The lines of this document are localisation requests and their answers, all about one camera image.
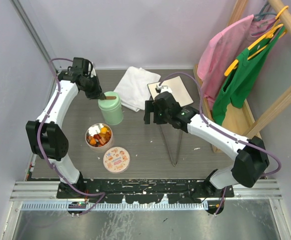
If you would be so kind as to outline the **green canister lid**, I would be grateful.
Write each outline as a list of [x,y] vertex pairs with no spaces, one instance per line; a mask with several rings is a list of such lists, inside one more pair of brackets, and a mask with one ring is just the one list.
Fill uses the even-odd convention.
[[98,106],[101,110],[110,111],[114,110],[121,104],[120,96],[114,91],[107,91],[104,93],[105,99],[98,100]]

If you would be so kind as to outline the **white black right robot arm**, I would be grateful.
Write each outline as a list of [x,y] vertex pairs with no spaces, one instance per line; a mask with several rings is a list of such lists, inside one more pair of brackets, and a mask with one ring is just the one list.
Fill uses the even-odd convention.
[[232,166],[214,170],[204,180],[203,188],[210,197],[216,197],[223,188],[237,184],[252,188],[270,164],[261,138],[237,135],[207,120],[192,106],[180,106],[169,92],[145,101],[144,123],[149,124],[151,117],[157,125],[170,124],[209,142],[233,160]]

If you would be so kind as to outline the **tall green canister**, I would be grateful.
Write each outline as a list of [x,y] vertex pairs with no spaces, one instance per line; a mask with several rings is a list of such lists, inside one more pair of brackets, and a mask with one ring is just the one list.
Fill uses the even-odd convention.
[[116,106],[113,109],[102,109],[100,108],[104,121],[108,125],[118,125],[124,119],[124,114],[122,110],[122,106]]

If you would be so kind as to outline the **round bakery tin lid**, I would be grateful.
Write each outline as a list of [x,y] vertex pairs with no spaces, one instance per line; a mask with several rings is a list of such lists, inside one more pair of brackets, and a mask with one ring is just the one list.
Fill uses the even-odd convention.
[[103,165],[113,174],[123,173],[130,165],[130,154],[123,147],[112,147],[103,156]]

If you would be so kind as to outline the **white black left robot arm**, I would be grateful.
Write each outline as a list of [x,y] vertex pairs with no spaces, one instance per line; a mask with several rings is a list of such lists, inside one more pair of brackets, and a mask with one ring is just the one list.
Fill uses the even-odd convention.
[[43,112],[34,121],[28,121],[25,129],[31,151],[44,159],[60,178],[60,185],[74,198],[88,196],[82,173],[74,166],[68,150],[69,141],[62,131],[65,115],[80,91],[89,100],[105,100],[93,63],[75,57],[71,66],[57,73],[53,63],[50,70],[56,82],[55,90]]

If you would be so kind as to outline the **yellow corn cob piece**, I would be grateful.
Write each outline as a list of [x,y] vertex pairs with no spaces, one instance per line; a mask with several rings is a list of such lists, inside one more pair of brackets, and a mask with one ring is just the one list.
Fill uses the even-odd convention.
[[107,129],[106,127],[102,127],[101,130],[100,130],[100,132],[101,132],[102,134],[105,134],[105,133],[108,132],[108,129]]

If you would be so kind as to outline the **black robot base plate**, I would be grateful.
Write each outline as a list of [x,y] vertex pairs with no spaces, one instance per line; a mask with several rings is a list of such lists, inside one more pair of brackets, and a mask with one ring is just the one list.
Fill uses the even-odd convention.
[[160,203],[167,197],[169,204],[200,203],[201,199],[222,197],[222,190],[208,191],[199,179],[84,179],[83,191],[105,193],[103,203]]

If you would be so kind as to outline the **brown glazed food piece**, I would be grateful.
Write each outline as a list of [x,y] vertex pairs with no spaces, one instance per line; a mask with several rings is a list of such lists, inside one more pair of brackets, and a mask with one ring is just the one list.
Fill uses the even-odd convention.
[[104,138],[108,142],[111,139],[111,134],[109,132],[102,133],[101,137]]

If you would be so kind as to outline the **red drumstick food piece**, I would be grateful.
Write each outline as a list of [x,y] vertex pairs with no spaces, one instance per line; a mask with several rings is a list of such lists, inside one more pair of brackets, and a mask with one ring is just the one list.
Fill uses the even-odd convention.
[[91,139],[95,139],[96,142],[99,142],[100,139],[101,139],[101,136],[100,136],[99,134],[95,134],[95,135],[90,135],[90,136],[88,136],[88,140],[89,140],[89,142],[90,142]]

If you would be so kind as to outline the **round silver tin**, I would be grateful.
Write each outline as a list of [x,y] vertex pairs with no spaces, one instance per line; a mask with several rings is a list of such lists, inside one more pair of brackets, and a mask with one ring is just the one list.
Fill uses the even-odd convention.
[[[89,139],[88,139],[88,136],[90,136],[90,134],[89,134],[89,128],[91,127],[91,126],[98,126],[98,128],[99,128],[99,135],[101,136],[101,128],[103,128],[103,127],[106,127],[107,129],[108,129],[108,131],[107,131],[107,133],[110,133],[111,134],[111,139],[109,140],[109,141],[107,141],[107,144],[106,145],[104,145],[104,146],[102,146],[102,147],[98,147],[98,145],[96,144],[96,145],[94,145],[94,146],[92,146],[92,145],[90,145],[89,144]],[[87,131],[85,132],[85,142],[87,143],[87,145],[94,151],[94,152],[96,152],[96,153],[103,153],[103,152],[106,152],[108,149],[110,149],[113,145],[114,145],[114,134],[113,134],[113,131],[112,131],[112,129],[107,125],[107,124],[105,124],[105,123],[96,123],[96,124],[94,124],[94,125],[91,125],[88,129],[87,129]]]

